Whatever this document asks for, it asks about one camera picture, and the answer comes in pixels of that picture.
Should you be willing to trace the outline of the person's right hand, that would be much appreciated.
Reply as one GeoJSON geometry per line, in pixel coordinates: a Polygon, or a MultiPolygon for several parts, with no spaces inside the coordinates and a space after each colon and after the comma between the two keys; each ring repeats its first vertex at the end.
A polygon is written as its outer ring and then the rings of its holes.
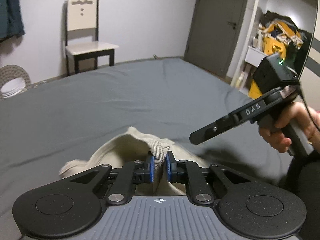
{"type": "MultiPolygon", "coordinates": [[[[308,141],[311,142],[314,150],[319,152],[319,130],[315,126],[316,124],[319,127],[319,112],[311,107],[309,107],[308,110],[312,118],[310,118],[303,103],[293,102],[282,111],[274,126],[282,129],[287,126],[292,119],[296,119],[308,141]]],[[[291,139],[286,137],[282,131],[272,133],[268,129],[260,127],[259,134],[272,148],[278,150],[279,153],[285,153],[292,144],[291,139]]]]}

